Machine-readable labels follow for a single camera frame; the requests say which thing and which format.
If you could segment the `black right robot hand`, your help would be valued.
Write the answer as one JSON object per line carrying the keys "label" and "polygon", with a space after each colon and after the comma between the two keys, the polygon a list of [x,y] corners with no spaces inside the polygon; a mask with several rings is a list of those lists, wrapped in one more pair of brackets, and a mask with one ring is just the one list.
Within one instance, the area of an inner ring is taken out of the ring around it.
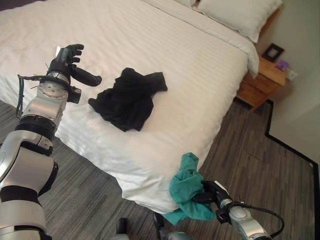
{"label": "black right robot hand", "polygon": [[193,200],[198,204],[215,203],[218,207],[225,199],[231,199],[227,190],[218,181],[201,182],[204,192],[198,193],[194,196]]}

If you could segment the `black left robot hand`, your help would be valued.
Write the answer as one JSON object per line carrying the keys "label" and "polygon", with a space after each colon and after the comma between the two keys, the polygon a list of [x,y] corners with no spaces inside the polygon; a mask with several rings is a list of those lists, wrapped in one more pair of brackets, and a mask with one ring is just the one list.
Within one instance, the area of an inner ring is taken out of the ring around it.
{"label": "black left robot hand", "polygon": [[71,78],[78,82],[97,87],[102,82],[102,77],[93,75],[90,72],[77,67],[76,63],[80,62],[79,56],[82,55],[84,45],[71,44],[59,49],[56,57],[51,61],[47,70],[47,75],[71,84]]}

